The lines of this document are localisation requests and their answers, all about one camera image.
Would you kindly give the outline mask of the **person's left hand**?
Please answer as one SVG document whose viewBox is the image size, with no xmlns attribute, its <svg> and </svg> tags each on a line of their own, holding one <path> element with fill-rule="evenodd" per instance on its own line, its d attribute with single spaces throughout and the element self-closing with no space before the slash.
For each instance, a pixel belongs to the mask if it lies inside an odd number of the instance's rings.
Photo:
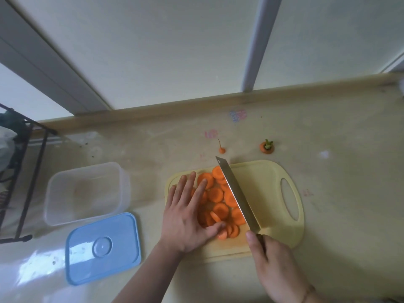
<svg viewBox="0 0 404 303">
<path fill-rule="evenodd" d="M 194 206 L 191 204 L 183 206 L 183 189 L 188 177 L 189 175 L 180 177 L 176 184 L 172 205 L 169 210 L 164 209 L 160 237 L 160 240 L 182 245 L 185 254 L 201 247 L 210 240 L 205 239 L 205 229 L 199 226 L 196 218 L 199 199 L 205 189 L 206 182 L 203 180 L 195 191 L 197 203 Z"/>
</svg>

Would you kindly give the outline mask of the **person's right hand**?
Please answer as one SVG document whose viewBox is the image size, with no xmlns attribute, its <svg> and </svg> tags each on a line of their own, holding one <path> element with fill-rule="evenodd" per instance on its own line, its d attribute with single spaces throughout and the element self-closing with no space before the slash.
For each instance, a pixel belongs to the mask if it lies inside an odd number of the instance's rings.
<svg viewBox="0 0 404 303">
<path fill-rule="evenodd" d="M 255 263 L 261 285 L 275 303 L 324 303 L 297 265 L 290 248 L 264 235 L 268 263 Z"/>
</svg>

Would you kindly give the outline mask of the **pile of orange carrot slices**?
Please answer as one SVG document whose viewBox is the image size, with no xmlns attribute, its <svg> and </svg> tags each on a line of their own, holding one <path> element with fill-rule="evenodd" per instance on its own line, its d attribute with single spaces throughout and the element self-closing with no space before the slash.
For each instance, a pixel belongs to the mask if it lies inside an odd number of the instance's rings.
<svg viewBox="0 0 404 303">
<path fill-rule="evenodd" d="M 199 199 L 196 218 L 202 229 L 209 229 L 220 222 L 225 227 L 216 235 L 217 239 L 236 239 L 245 234 L 246 220 L 243 218 L 229 184 L 219 166 L 193 171 L 195 181 L 190 192 L 193 198 L 197 187 L 204 180 L 205 189 Z"/>
</svg>

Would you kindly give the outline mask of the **steel kitchen knife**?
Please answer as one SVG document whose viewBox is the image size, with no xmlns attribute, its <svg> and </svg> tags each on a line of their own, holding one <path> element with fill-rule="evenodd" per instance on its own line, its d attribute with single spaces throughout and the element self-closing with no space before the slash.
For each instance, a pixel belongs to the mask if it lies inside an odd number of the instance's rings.
<svg viewBox="0 0 404 303">
<path fill-rule="evenodd" d="M 263 238 L 263 235 L 260 234 L 261 227 L 252 211 L 252 208 L 237 180 L 235 177 L 229 163 L 227 162 L 226 159 L 220 158 L 218 156 L 215 157 L 218 165 L 224 174 L 224 177 L 230 187 L 230 190 L 237 202 L 237 205 L 241 211 L 241 214 L 243 218 L 245 219 L 248 227 L 250 228 L 250 231 L 255 235 L 256 240 L 260 243 L 260 246 L 263 250 L 263 252 L 266 252 L 266 245 L 265 245 L 265 239 Z"/>
</svg>

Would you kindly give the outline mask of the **person's left forearm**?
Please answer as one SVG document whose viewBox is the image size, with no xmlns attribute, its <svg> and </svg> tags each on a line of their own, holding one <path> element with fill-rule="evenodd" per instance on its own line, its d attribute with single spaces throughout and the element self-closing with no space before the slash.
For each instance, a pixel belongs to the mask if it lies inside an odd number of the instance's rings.
<svg viewBox="0 0 404 303">
<path fill-rule="evenodd" d="M 161 303 L 184 253 L 182 245 L 159 240 L 112 303 Z"/>
</svg>

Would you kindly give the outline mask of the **yellow plastic cutting board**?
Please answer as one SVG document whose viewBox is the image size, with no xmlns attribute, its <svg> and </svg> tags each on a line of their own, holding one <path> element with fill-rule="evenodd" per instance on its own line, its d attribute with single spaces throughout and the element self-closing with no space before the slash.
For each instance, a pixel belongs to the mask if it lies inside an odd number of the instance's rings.
<svg viewBox="0 0 404 303">
<path fill-rule="evenodd" d="M 288 173 L 269 160 L 234 163 L 230 168 L 260 225 L 260 234 L 269 235 L 290 248 L 297 247 L 303 239 L 305 215 L 299 192 Z M 286 207 L 281 185 L 283 179 L 289 183 L 295 196 L 297 219 Z M 238 237 L 208 242 L 185 256 L 183 262 L 202 264 L 251 256 L 245 236 L 248 229 L 248 225 L 242 225 Z"/>
</svg>

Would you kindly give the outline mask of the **clear plastic food container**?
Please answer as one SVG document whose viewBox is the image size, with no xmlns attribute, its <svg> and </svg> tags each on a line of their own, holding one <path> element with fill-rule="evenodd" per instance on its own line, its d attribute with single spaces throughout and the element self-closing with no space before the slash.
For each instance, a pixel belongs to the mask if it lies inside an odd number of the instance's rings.
<svg viewBox="0 0 404 303">
<path fill-rule="evenodd" d="M 51 227 L 103 219 L 130 205 L 130 175 L 117 162 L 65 170 L 48 181 L 44 222 Z"/>
</svg>

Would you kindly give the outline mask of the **blue plastic container lid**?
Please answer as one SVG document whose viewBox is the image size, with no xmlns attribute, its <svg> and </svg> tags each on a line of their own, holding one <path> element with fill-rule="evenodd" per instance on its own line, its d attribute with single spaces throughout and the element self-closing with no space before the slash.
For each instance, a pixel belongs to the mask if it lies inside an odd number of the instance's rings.
<svg viewBox="0 0 404 303">
<path fill-rule="evenodd" d="M 65 278 L 73 286 L 129 270 L 141 261 L 139 230 L 132 213 L 78 227 L 65 242 Z"/>
</svg>

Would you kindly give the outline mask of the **translucent plastic bag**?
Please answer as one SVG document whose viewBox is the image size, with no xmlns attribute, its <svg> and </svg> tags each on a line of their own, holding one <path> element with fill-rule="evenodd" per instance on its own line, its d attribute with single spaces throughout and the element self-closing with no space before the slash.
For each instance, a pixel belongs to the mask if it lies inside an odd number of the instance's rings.
<svg viewBox="0 0 404 303">
<path fill-rule="evenodd" d="M 0 113 L 0 173 L 15 168 L 18 161 L 18 150 L 15 138 L 18 134 L 10 129 L 15 116 L 14 109 Z"/>
</svg>

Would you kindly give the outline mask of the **grey window frame bar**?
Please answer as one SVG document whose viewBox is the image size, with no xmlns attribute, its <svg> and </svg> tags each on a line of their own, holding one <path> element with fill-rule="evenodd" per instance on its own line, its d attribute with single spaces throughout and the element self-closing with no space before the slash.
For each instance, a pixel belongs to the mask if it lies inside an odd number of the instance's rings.
<svg viewBox="0 0 404 303">
<path fill-rule="evenodd" d="M 0 63 L 73 115 L 111 110 L 9 0 L 0 0 Z"/>
</svg>

